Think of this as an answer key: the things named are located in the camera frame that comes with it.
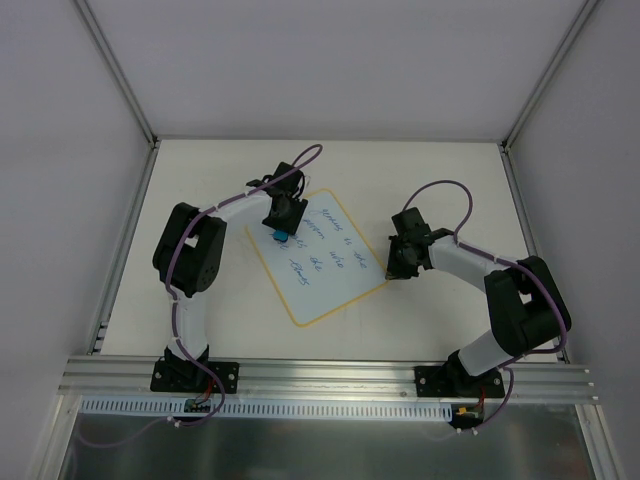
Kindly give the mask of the yellow framed whiteboard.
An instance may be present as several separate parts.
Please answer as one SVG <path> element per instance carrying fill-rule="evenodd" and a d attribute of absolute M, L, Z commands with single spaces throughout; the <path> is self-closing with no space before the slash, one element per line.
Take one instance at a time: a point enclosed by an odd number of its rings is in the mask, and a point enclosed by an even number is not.
<path fill-rule="evenodd" d="M 329 189 L 307 196 L 285 241 L 261 224 L 246 233 L 292 323 L 308 327 L 387 284 L 383 262 Z"/>

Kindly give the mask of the blue whiteboard eraser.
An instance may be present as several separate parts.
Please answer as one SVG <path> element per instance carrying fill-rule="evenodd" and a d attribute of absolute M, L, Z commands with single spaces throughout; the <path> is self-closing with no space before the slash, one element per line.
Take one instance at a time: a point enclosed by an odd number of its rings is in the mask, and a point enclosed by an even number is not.
<path fill-rule="evenodd" d="M 272 234 L 272 238 L 278 242 L 286 242 L 289 238 L 289 234 L 287 232 L 276 230 Z"/>

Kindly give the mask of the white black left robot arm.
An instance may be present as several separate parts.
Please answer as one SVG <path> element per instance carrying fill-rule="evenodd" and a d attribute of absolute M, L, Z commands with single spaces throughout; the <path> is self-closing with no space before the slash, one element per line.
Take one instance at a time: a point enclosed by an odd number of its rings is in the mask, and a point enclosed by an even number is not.
<path fill-rule="evenodd" d="M 239 364 L 209 359 L 204 293 L 218 276 L 225 239 L 234 227 L 257 223 L 284 243 L 297 233 L 307 205 L 296 194 L 260 191 L 208 209 L 184 202 L 173 208 L 152 258 L 171 301 L 171 339 L 154 365 L 151 391 L 237 391 Z"/>

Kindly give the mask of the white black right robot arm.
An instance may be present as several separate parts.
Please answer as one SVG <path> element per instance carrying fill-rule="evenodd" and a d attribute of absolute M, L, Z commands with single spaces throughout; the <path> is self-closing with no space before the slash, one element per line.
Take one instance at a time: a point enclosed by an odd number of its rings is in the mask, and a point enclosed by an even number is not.
<path fill-rule="evenodd" d="M 571 318 L 544 260 L 510 260 L 457 239 L 452 231 L 422 226 L 389 237 L 389 280 L 409 280 L 424 270 L 452 275 L 486 297 L 490 327 L 438 368 L 414 369 L 424 398 L 505 396 L 499 371 L 555 339 Z"/>

